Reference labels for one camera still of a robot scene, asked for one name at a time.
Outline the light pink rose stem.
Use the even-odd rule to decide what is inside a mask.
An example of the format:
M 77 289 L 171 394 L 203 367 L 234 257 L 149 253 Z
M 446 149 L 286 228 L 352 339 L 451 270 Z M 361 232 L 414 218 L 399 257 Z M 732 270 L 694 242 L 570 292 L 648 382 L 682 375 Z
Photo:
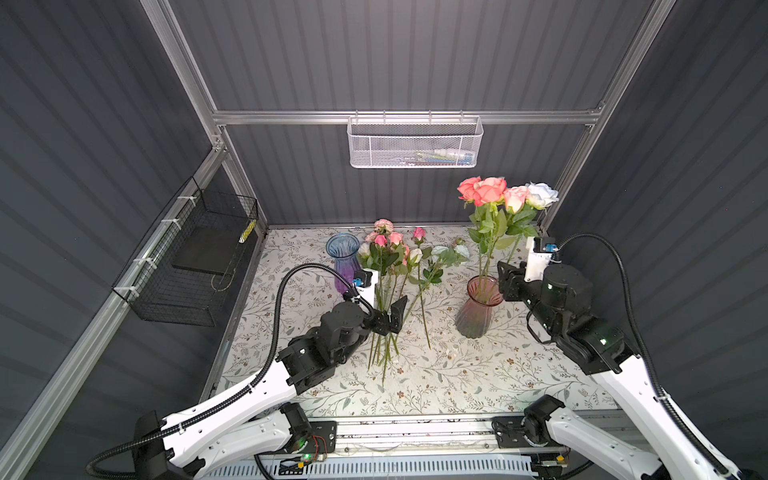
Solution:
M 514 226 L 517 230 L 521 230 L 521 223 L 523 221 L 523 214 L 528 210 L 528 197 L 530 196 L 530 189 L 528 186 L 515 186 L 507 188 L 501 199 L 495 203 L 488 203 L 484 206 L 486 209 L 486 215 L 484 223 L 486 225 L 493 225 L 493 229 L 489 230 L 486 234 L 485 253 L 487 259 L 481 270 L 481 279 L 485 281 L 485 286 L 482 289 L 483 294 L 490 297 L 490 276 L 492 274 L 493 257 L 496 250 L 504 250 L 509 244 L 510 240 L 507 240 L 509 232 Z

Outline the pink glass vase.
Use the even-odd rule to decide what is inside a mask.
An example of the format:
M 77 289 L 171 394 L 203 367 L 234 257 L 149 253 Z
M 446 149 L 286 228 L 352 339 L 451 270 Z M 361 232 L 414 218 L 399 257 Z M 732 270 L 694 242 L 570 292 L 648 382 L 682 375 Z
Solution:
M 477 339 L 484 336 L 493 319 L 494 309 L 503 301 L 499 282 L 490 276 L 475 276 L 467 283 L 468 298 L 454 319 L 459 334 Z

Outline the red pink rose stem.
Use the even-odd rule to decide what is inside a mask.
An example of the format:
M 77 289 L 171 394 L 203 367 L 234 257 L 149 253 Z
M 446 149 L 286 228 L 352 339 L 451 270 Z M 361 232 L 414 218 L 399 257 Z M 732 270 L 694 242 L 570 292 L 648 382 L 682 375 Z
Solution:
M 503 177 L 488 177 L 475 184 L 475 211 L 473 214 L 479 249 L 479 280 L 486 283 L 493 252 L 504 236 L 507 216 L 502 209 L 507 189 Z

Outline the deep pink rose stem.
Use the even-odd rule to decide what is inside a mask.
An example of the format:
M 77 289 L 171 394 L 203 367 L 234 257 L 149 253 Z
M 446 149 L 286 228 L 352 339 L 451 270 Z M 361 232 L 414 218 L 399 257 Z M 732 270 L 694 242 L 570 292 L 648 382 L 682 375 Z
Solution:
M 482 236 L 479 232 L 480 223 L 482 222 L 482 213 L 478 213 L 478 210 L 484 205 L 484 200 L 481 192 L 479 191 L 479 184 L 481 184 L 483 178 L 480 176 L 470 177 L 463 180 L 457 190 L 460 193 L 460 199 L 464 202 L 465 208 L 472 208 L 472 213 L 469 215 L 471 227 L 468 230 L 470 239 L 477 245 L 478 256 L 478 273 L 482 274 Z

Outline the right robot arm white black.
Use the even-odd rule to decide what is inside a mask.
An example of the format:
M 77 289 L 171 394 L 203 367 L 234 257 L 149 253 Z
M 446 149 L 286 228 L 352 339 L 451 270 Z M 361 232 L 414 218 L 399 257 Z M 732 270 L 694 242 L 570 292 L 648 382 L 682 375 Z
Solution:
M 497 265 L 503 299 L 522 302 L 556 346 L 620 406 L 648 442 L 643 451 L 584 420 L 546 394 L 524 411 L 518 428 L 534 447 L 568 447 L 619 479 L 745 479 L 660 386 L 646 354 L 591 312 L 591 283 L 575 268 Z

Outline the white spray rose stem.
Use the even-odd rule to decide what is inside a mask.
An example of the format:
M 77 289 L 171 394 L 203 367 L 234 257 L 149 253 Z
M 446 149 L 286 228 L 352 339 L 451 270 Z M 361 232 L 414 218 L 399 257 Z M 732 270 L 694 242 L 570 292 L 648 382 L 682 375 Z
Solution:
M 427 346 L 431 347 L 427 315 L 428 293 L 443 283 L 448 270 L 468 262 L 469 250 L 462 240 L 451 245 L 432 246 L 427 245 L 425 238 L 421 237 L 413 239 L 413 248 L 405 243 L 397 247 L 392 246 L 390 253 L 395 252 L 400 253 L 400 258 L 385 270 L 387 274 L 392 275 L 394 281 L 394 285 L 387 291 L 385 305 L 391 306 L 404 294 L 408 285 L 413 287 L 415 298 L 409 301 L 403 319 L 408 320 L 413 312 L 417 312 Z

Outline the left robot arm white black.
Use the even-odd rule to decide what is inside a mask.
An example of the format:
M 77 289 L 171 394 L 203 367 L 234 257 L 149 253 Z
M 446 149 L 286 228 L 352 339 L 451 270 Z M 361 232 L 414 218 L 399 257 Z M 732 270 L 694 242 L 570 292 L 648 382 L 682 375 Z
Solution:
M 215 397 L 163 420 L 141 418 L 135 436 L 164 427 L 175 433 L 132 450 L 139 479 L 201 479 L 248 456 L 302 449 L 310 423 L 294 398 L 332 377 L 372 333 L 402 329 L 408 299 L 389 312 L 367 312 L 344 301 L 324 313 L 318 326 L 292 339 L 263 376 L 253 375 Z

